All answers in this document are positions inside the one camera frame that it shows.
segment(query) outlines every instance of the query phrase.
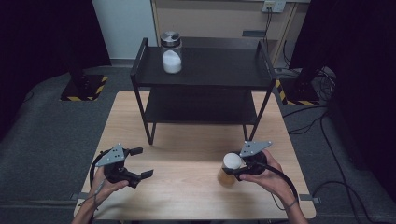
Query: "hazard tape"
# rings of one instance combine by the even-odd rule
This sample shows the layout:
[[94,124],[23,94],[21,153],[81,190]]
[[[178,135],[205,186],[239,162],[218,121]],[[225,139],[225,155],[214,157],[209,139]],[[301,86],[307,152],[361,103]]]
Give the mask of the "hazard tape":
[[318,101],[291,101],[288,100],[286,93],[283,91],[279,79],[276,80],[276,88],[279,92],[280,100],[283,105],[319,105]]
[[99,87],[96,89],[96,94],[87,97],[81,96],[61,96],[61,101],[96,101],[102,92],[103,88],[105,87],[107,81],[107,77],[103,77]]

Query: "wall outlet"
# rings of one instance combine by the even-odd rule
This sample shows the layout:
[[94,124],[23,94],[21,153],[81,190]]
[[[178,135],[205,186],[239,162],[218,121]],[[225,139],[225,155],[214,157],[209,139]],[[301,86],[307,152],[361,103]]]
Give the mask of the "wall outlet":
[[273,1],[264,1],[262,6],[262,12],[270,12],[268,7],[271,8],[272,12],[283,12],[285,8],[286,0],[273,0]]
[[275,1],[264,1],[262,5],[262,12],[270,12],[270,8],[274,11]]

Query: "wooden table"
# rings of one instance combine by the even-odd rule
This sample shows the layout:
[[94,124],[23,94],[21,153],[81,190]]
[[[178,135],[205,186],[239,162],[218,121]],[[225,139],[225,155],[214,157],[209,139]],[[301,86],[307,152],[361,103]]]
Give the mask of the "wooden table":
[[[149,93],[140,92],[145,103]],[[265,92],[253,92],[256,109]],[[95,218],[116,220],[199,220],[287,218],[271,194],[260,186],[236,182],[225,188],[217,174],[223,156],[244,144],[240,125],[158,124],[154,145],[149,145],[133,91],[120,91],[109,114],[96,154],[122,143],[142,147],[143,154],[128,157],[125,167],[140,174],[154,169],[136,189],[114,192]],[[271,140],[268,150],[281,163],[299,194],[309,194],[288,131],[274,95],[271,95],[254,141]],[[82,192],[89,191],[89,177]],[[311,201],[301,202],[307,218],[316,215]]]

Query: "white jar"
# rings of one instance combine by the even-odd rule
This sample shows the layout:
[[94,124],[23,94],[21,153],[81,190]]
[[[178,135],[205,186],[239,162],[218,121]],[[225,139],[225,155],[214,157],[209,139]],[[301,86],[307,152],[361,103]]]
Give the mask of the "white jar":
[[181,39],[180,34],[168,31],[161,34],[161,49],[163,54],[163,70],[174,74],[181,70]]

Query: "jar lid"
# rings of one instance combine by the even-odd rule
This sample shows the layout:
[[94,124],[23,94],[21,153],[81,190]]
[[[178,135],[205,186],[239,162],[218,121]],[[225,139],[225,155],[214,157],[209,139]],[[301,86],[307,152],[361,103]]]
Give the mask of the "jar lid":
[[167,31],[161,34],[161,45],[164,47],[177,47],[180,43],[180,34],[177,32]]

